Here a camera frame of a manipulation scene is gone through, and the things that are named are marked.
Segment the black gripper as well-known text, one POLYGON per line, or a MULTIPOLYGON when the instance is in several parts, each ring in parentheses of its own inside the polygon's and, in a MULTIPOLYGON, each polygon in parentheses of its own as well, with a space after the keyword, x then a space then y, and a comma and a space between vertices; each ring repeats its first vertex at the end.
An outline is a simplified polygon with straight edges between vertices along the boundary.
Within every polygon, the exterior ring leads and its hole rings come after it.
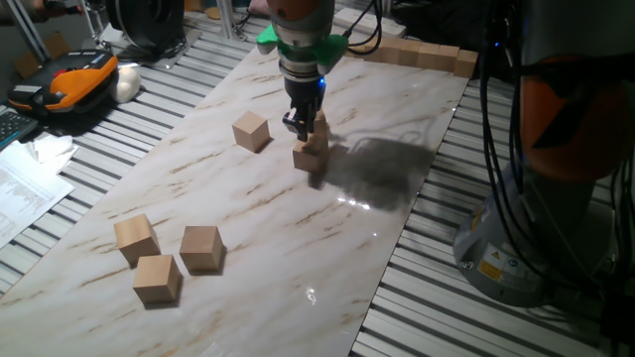
POLYGON ((325 94, 324 77, 309 81, 286 78, 285 90, 291 98, 292 109, 284 115, 283 124, 297 135, 299 141, 306 142, 309 133, 315 132, 315 122, 325 94))

